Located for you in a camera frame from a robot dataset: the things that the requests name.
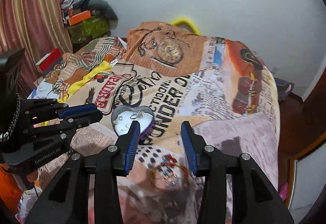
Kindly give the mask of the purple heart-shaped jewelry box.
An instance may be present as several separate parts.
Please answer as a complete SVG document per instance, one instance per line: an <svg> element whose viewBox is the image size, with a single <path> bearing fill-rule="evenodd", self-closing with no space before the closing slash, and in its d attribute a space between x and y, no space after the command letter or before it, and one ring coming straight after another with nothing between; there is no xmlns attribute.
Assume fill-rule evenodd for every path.
<svg viewBox="0 0 326 224"><path fill-rule="evenodd" d="M129 107L121 105L111 115L111 123L117 136L126 134L133 121L140 125L140 140L145 141L152 132L155 117L148 106Z"/></svg>

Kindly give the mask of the yellow cloth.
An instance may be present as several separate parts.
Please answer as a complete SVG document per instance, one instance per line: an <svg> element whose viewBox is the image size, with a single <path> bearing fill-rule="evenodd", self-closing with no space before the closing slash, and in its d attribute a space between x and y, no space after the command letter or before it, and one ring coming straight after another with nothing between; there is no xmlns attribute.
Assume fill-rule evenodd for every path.
<svg viewBox="0 0 326 224"><path fill-rule="evenodd" d="M111 70L112 65L107 61L102 61L97 67L93 68L87 75L85 75L82 80L77 81L70 85L67 90L66 95L62 99L58 99L59 103L65 103L69 97L73 96L79 89L81 89L86 83L88 83L95 75L103 73L105 71Z"/></svg>

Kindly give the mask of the red box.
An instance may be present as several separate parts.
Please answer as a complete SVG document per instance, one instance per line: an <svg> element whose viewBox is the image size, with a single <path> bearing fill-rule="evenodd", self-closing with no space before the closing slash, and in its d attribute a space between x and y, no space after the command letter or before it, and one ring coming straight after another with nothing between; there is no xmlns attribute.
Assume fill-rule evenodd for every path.
<svg viewBox="0 0 326 224"><path fill-rule="evenodd" d="M41 58L36 65L39 67L41 73L44 73L51 67L51 65L58 62L60 59L62 59L60 49L53 49L50 53L47 53L43 58Z"/></svg>

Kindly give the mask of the green patterned bag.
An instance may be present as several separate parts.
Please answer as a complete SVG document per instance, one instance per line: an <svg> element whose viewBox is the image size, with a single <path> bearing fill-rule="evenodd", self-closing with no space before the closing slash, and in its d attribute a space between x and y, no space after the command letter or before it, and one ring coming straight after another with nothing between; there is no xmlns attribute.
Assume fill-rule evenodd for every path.
<svg viewBox="0 0 326 224"><path fill-rule="evenodd" d="M92 16L68 28L71 42L74 44L91 41L106 34L110 30L109 21L106 18Z"/></svg>

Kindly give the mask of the brown wooden door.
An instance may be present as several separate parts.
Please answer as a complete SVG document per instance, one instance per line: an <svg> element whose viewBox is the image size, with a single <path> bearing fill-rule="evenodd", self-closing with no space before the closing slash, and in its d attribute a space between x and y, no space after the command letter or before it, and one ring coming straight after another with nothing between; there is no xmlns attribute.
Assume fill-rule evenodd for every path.
<svg viewBox="0 0 326 224"><path fill-rule="evenodd" d="M294 155L325 133L325 73L302 100L290 95L281 103L281 133L279 155Z"/></svg>

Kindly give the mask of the orange box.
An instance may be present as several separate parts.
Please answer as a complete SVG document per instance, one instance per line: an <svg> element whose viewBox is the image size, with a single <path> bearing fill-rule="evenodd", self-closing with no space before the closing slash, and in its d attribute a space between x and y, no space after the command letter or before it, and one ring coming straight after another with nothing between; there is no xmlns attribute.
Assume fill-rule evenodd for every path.
<svg viewBox="0 0 326 224"><path fill-rule="evenodd" d="M68 19L68 23L69 23L70 26L72 26L72 25L75 25L75 24L77 24L79 22L87 20L87 19L89 19L91 17L92 17L91 12L89 10L87 10L87 11L81 12L79 14L76 14L76 15L70 17Z"/></svg>

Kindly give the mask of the striped red curtain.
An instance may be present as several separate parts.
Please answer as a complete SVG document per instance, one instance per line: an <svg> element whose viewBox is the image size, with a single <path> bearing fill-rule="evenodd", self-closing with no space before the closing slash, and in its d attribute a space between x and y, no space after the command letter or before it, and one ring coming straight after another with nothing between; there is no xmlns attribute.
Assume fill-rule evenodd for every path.
<svg viewBox="0 0 326 224"><path fill-rule="evenodd" d="M1 0L1 51L23 48L25 56L18 80L18 92L27 97L41 71L36 63L53 49L71 52L64 27L64 0Z"/></svg>

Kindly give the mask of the grey stuffed cushion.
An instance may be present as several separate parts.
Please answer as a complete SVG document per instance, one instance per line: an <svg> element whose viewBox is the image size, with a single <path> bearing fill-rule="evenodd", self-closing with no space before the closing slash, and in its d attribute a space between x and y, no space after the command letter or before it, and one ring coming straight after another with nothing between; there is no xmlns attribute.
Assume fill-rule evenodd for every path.
<svg viewBox="0 0 326 224"><path fill-rule="evenodd" d="M89 10L93 15L105 18L111 29L118 26L118 17L112 7L105 0L82 0L72 5L73 9Z"/></svg>

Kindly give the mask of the dark purple bag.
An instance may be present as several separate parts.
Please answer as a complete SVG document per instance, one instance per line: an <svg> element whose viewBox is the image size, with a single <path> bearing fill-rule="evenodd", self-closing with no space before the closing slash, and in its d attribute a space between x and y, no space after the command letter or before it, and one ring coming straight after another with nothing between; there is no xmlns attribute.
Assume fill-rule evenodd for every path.
<svg viewBox="0 0 326 224"><path fill-rule="evenodd" d="M277 87L278 102L286 100L294 88L294 84L283 79L275 78Z"/></svg>

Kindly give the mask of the printed patchwork bed blanket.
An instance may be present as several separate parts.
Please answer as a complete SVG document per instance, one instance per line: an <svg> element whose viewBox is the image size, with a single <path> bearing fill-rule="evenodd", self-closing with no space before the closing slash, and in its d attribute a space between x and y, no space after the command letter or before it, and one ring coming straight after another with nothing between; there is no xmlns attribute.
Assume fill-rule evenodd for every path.
<svg viewBox="0 0 326 224"><path fill-rule="evenodd" d="M69 106L93 103L99 123L78 130L72 147L83 156L114 143L111 115L121 105L148 106L152 132L139 143L132 171L118 178L125 223L195 223L204 180L185 178L181 124L223 153L249 153L274 186L280 109L277 87L259 56L239 41L196 35L159 21L142 22L127 39L103 37L66 53L39 84L37 99L62 99L102 61L95 75L69 97Z"/></svg>

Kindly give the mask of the yellow plastic hoop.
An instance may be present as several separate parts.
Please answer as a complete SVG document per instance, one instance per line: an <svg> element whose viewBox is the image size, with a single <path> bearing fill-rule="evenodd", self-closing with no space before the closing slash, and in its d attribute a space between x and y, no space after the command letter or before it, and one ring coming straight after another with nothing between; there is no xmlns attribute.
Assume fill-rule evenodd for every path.
<svg viewBox="0 0 326 224"><path fill-rule="evenodd" d="M175 18L172 22L170 22L171 25L180 27L182 29L186 29L189 32L196 34L196 35L201 35L201 31L199 30L198 26L196 23L187 17L177 17Z"/></svg>

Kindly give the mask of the white wall socket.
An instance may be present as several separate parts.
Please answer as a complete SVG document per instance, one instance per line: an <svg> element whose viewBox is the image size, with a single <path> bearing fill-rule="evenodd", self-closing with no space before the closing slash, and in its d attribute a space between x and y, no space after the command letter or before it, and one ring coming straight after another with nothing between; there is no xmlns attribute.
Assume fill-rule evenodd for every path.
<svg viewBox="0 0 326 224"><path fill-rule="evenodd" d="M277 71L278 71L278 68L277 67L273 67L272 70L271 70L271 73L272 74L276 74Z"/></svg>

